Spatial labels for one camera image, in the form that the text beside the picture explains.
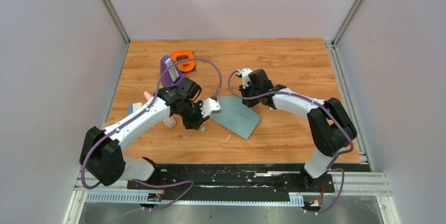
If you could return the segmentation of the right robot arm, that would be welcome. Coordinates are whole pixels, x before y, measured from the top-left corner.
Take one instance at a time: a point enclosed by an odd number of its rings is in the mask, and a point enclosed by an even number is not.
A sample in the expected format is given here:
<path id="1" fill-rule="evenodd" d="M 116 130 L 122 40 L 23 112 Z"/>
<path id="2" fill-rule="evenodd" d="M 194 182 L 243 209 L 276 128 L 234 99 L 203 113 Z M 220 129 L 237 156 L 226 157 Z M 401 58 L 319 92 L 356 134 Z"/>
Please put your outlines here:
<path id="1" fill-rule="evenodd" d="M 284 85 L 274 85 L 263 69 L 243 68 L 234 71 L 234 75 L 241 79 L 239 98 L 245 106 L 251 108 L 262 104 L 308 122 L 315 150 L 300 177 L 303 189 L 314 191 L 321 185 L 321 176 L 337 158 L 353 151 L 353 140 L 358 133 L 339 99 L 310 98 Z"/>

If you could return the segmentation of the grey-green envelope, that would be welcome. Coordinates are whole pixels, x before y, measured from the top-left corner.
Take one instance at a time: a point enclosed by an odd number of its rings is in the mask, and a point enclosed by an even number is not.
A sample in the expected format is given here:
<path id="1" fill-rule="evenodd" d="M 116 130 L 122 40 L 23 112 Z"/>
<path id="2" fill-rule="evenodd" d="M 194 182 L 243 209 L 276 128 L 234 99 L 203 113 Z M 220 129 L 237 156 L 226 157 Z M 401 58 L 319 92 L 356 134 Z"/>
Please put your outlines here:
<path id="1" fill-rule="evenodd" d="M 260 122 L 260 116 L 234 96 L 221 96 L 221 111 L 210 115 L 210 119 L 247 140 Z"/>

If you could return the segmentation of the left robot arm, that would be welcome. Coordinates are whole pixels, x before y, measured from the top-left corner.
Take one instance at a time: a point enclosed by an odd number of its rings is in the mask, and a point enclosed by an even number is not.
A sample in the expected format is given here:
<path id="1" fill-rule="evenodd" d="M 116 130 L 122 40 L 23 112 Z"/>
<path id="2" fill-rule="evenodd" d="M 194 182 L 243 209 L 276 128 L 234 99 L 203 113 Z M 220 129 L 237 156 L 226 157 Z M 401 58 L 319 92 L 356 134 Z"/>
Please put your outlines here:
<path id="1" fill-rule="evenodd" d="M 148 158 L 126 158 L 123 153 L 151 127 L 172 115 L 179 115 L 186 129 L 199 130 L 212 113 L 222 108 L 216 97 L 194 101 L 200 90 L 196 82 L 185 78 L 180 85 L 158 89 L 148 102 L 121 121 L 105 129 L 89 129 L 79 158 L 83 186 L 92 189 L 85 180 L 88 171 L 104 186 L 119 180 L 141 180 L 147 188 L 157 188 L 161 174 L 156 164 Z"/>

